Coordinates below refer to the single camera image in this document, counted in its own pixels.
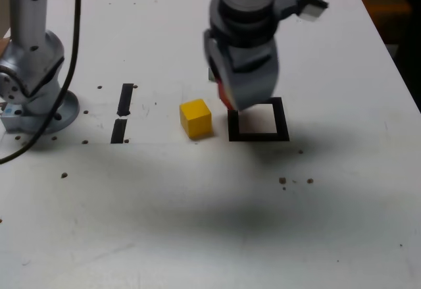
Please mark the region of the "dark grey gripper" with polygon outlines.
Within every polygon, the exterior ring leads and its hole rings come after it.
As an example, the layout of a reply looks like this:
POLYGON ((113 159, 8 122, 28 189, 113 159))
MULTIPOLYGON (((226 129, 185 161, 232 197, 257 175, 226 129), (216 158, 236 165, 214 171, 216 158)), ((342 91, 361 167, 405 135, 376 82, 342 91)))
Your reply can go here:
POLYGON ((203 33, 209 77, 220 81, 220 99, 230 110, 245 110, 272 97, 278 81, 278 49, 274 38, 254 47, 234 47, 203 33))

